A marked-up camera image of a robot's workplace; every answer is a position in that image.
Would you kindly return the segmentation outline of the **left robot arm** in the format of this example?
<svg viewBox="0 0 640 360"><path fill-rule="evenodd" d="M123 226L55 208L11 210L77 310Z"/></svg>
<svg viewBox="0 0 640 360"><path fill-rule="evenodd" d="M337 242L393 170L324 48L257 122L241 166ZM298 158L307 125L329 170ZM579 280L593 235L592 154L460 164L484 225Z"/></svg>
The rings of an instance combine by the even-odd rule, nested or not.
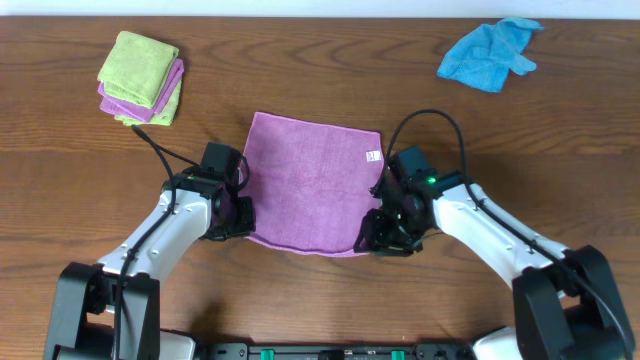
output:
<svg viewBox="0 0 640 360"><path fill-rule="evenodd" d="M52 306L47 359L207 359L210 348L160 325L160 292L199 240L223 242L255 229L248 161L223 144L172 175L157 205L115 250L95 264L69 263Z"/></svg>

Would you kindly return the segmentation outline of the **purple microfiber cloth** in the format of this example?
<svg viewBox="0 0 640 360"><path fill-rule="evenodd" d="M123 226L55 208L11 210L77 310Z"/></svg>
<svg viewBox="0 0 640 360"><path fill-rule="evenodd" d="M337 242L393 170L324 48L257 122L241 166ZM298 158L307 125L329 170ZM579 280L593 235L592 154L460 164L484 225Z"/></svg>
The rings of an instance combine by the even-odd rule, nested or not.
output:
<svg viewBox="0 0 640 360"><path fill-rule="evenodd" d="M244 148L256 225L250 240L301 255L352 257L383 169L377 132L254 115Z"/></svg>

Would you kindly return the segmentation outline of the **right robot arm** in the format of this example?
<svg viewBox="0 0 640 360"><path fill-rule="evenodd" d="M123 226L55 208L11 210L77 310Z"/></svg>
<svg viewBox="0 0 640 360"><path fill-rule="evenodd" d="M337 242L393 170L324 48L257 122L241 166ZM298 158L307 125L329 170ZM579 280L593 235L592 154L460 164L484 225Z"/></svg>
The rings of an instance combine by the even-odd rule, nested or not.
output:
<svg viewBox="0 0 640 360"><path fill-rule="evenodd" d="M388 158L371 190L357 253L411 256L430 230L471 249L511 289L515 324L475 340L475 359L630 359L636 343L611 267L535 232L464 172L439 174L411 147Z"/></svg>

